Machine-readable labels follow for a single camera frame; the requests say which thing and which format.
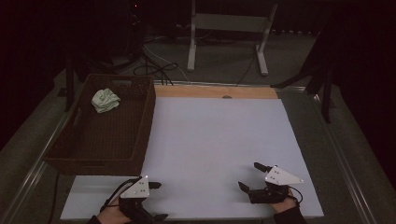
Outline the person's right hand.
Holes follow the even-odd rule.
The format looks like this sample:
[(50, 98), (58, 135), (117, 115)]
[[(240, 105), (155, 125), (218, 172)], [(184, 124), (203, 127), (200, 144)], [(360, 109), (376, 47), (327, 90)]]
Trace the person's right hand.
[(297, 206), (296, 199), (294, 198), (291, 190), (289, 190), (288, 196), (281, 203), (271, 203), (270, 206), (275, 210), (277, 214), (285, 212), (293, 207)]

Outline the person's left hand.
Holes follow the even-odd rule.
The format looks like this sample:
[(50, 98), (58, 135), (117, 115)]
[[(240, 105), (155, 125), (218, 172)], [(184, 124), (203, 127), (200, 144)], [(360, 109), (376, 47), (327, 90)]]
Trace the person's left hand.
[(131, 221), (120, 211), (119, 199), (113, 200), (96, 217), (101, 224), (128, 224)]

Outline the light green cloth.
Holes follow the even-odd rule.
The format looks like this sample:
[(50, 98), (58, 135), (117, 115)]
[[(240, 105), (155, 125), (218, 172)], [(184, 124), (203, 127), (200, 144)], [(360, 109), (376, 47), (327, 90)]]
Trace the light green cloth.
[(105, 113), (120, 104), (120, 97), (111, 89), (97, 91), (92, 97), (92, 105), (97, 113)]

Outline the white table cover sheet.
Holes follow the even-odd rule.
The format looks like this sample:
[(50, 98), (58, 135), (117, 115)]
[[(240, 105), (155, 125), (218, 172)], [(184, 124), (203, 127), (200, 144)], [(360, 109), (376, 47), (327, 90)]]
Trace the white table cover sheet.
[(170, 220), (270, 217), (269, 205), (251, 203), (239, 188), (241, 183), (263, 188), (257, 162), (300, 177), (303, 215), (322, 216), (280, 100), (160, 97), (142, 173), (161, 187), (143, 205)]

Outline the black post stand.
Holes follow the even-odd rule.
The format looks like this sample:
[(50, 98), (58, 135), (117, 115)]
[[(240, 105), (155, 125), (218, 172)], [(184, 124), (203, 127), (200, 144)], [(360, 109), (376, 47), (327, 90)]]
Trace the black post stand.
[[(115, 74), (114, 70), (90, 58), (84, 58), (83, 62), (87, 63), (88, 65), (92, 65), (94, 68), (104, 72), (105, 74)], [(65, 87), (58, 92), (59, 96), (65, 97), (65, 112), (70, 110), (75, 100), (75, 67), (76, 58), (73, 56), (67, 56), (65, 59)]]

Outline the black device with red light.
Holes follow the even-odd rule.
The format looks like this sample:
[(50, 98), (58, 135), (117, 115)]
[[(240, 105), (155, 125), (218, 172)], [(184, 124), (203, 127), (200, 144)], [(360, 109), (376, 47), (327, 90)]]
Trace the black device with red light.
[(130, 57), (138, 55), (145, 33), (146, 0), (127, 0), (127, 48)]

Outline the metal frame rail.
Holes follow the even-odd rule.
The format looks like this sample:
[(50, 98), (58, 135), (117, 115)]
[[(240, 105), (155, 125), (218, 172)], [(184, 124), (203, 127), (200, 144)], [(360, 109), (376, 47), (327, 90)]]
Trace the metal frame rail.
[(33, 113), (0, 152), (0, 224), (73, 224), (60, 220), (72, 179), (42, 161), (64, 117)]
[(322, 116), (321, 100), (319, 99), (319, 96), (315, 94), (310, 98), (310, 102), (313, 105), (321, 126), (325, 131), (325, 135), (330, 144), (330, 150), (335, 157), (338, 169), (340, 170), (341, 176), (346, 183), (347, 190), (353, 200), (353, 203), (355, 204), (362, 223), (378, 224), (371, 207), (367, 203), (366, 198), (361, 191), (361, 186), (347, 161), (347, 157), (344, 154), (344, 151), (332, 130), (331, 125)]

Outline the white metal stand frame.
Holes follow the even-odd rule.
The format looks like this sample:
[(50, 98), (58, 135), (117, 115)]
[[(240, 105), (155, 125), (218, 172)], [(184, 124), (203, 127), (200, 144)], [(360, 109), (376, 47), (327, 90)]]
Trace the white metal stand frame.
[(264, 56), (264, 48), (272, 28), (276, 10), (277, 4), (272, 3), (270, 5), (269, 14), (264, 17), (197, 13), (196, 0), (191, 0), (191, 36), (187, 70), (189, 72), (193, 72), (195, 70), (197, 29), (248, 32), (262, 34), (262, 41), (255, 46), (255, 51), (261, 75), (267, 76), (269, 72)]

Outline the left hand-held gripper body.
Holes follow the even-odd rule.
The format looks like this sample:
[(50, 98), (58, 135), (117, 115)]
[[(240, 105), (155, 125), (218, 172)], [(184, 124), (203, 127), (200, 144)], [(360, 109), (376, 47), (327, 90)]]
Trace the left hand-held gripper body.
[(134, 179), (133, 184), (119, 196), (120, 211), (134, 223), (153, 223), (155, 218), (143, 206), (149, 196), (149, 180), (145, 177)]

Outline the brown woven basket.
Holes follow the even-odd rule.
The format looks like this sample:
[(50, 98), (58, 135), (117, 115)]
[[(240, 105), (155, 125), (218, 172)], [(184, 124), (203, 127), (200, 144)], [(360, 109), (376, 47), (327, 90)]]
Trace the brown woven basket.
[[(92, 97), (105, 89), (120, 105), (98, 113)], [(152, 77), (89, 75), (43, 161), (63, 175), (140, 175), (155, 101)]]

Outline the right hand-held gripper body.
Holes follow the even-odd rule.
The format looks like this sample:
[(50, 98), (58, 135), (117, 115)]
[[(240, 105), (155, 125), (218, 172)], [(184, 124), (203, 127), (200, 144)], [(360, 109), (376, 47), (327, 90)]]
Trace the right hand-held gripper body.
[(265, 187), (251, 189), (248, 194), (251, 203), (281, 203), (288, 196), (291, 185), (304, 183), (300, 177), (292, 175), (276, 165), (269, 173), (265, 174)]

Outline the black tripod stand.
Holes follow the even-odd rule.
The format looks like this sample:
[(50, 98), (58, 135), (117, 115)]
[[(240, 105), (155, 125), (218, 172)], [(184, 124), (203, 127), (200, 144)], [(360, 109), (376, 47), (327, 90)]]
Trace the black tripod stand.
[(311, 77), (304, 91), (308, 95), (315, 95), (322, 91), (321, 114), (328, 123), (331, 122), (330, 102), (334, 69), (334, 60), (331, 56), (332, 48), (329, 47), (331, 43), (331, 33), (322, 30), (308, 53), (300, 72), (289, 79), (272, 85), (272, 88), (275, 89), (285, 89), (299, 80)]

